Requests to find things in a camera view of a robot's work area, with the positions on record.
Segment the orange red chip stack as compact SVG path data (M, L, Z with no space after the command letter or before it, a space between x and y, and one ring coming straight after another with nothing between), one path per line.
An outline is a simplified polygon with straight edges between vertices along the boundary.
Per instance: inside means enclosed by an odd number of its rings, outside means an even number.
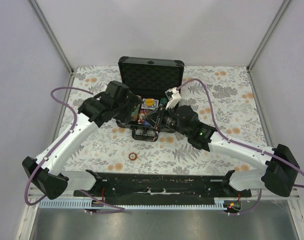
M134 152L131 152L129 155L128 155L128 158L130 161L135 161L137 158L138 158L138 155Z

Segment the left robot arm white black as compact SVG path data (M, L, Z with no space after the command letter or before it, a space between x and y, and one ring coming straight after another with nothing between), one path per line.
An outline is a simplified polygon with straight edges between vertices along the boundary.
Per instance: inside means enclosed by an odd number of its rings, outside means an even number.
M89 135L112 119L129 122L141 103L142 98L119 81L111 81L105 91L84 100L78 110L72 112L72 123L47 149L35 158L28 156L23 160L28 183L34 184L50 200L66 191L84 190L93 197L98 196L102 184L94 173L63 172L62 169Z

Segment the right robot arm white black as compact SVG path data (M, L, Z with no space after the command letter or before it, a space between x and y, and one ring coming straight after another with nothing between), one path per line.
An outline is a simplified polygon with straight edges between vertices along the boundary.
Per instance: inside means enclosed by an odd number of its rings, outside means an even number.
M168 128L180 133L198 150L227 155L252 166L252 170L245 172L227 172L221 184L225 196L249 189L267 189L281 197L290 196L300 167L287 146L257 146L220 134L215 127L201 122L189 105L176 111L159 107L143 120L156 130Z

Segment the yellow round blind button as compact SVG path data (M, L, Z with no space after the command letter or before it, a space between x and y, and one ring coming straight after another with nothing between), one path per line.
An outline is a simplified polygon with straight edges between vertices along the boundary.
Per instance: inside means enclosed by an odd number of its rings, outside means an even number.
M153 106L154 103L155 103L155 101L154 101L154 99L152 99L152 98L147 98L147 99L145 100L145 102L144 102L144 104L145 104L146 106L148 106L148 107Z

